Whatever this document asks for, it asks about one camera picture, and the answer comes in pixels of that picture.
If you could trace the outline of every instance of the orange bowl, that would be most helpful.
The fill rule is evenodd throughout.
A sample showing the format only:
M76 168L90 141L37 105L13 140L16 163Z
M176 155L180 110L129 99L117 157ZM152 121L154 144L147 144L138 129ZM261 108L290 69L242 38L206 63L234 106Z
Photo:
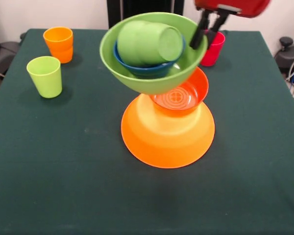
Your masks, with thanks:
M205 154L214 138L215 124L203 102L190 113L178 114L140 94L125 110L121 132L126 147L140 161L178 168Z
M208 94L208 88L205 73L197 67L182 85L165 94L150 95L150 98L165 109L189 113L204 100Z

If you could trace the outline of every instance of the table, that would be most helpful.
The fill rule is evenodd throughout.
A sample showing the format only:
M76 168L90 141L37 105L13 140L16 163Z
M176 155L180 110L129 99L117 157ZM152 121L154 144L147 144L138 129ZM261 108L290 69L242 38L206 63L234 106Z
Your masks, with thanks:
M0 235L294 235L294 101L259 32L232 32L205 68L216 133L208 152L157 169L123 144L138 94L105 68L105 31L74 30L64 90L27 72L49 55L31 29L0 87Z

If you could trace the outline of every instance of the white wall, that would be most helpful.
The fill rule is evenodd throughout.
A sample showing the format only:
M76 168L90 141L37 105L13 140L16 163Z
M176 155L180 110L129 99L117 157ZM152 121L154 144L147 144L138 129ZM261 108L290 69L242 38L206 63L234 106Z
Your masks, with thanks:
M184 16L198 22L200 13L193 2L185 0ZM107 29L107 16L106 0L0 0L0 42L19 41L29 28ZM222 29L259 30L275 53L280 37L294 39L294 0L271 0L265 12L253 19L230 16Z
M108 29L106 0L0 0L0 42L54 26Z
M195 9L193 0L185 0L184 16L198 22L200 13ZM280 37L294 39L294 0L271 0L268 8L253 19L230 16L222 29L260 31L274 54L280 48Z

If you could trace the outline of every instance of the plastic cup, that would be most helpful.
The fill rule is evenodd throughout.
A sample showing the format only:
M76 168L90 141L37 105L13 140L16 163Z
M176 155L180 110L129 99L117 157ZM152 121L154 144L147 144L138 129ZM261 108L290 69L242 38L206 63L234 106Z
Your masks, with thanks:
M130 66L143 67L173 61L182 50L181 33L164 23L129 22L118 36L118 52Z
M124 25L118 35L118 53L124 63L128 65L143 65L143 61L138 57L136 48L137 32L147 21L131 21Z
M61 63L52 56L31 60L26 67L38 93L44 98L54 98L62 92Z
M66 27L54 27L44 32L45 42L52 56L62 64L68 63L73 57L73 32Z
M213 66L220 55L224 42L225 36L222 33L217 32L216 37L211 43L209 49L206 51L206 54L200 64L203 66Z

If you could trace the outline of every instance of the lime green cup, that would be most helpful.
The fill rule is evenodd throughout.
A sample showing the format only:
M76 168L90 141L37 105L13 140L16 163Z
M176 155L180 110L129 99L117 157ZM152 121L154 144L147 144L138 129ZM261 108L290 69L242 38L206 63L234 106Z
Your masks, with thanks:
M41 56L27 64L27 71L38 93L44 98L54 98L62 92L61 63L52 56Z
M131 21L149 21L168 24L177 28L184 36L186 47L165 77L156 79L140 79L124 68L113 55L113 46L121 29ZM204 37L198 49L193 50L189 42L197 24L190 19L166 12L151 12L127 18L113 26L104 35L100 43L100 57L110 72L130 89L144 94L163 94L179 86L193 73L207 50L207 38Z
M137 33L146 25L147 21L132 21L124 25L118 35L118 53L124 63L132 66L143 65L144 62L139 57L136 47Z
M118 53L130 66L144 67L174 61L182 50L181 33L164 23L128 22L118 35Z

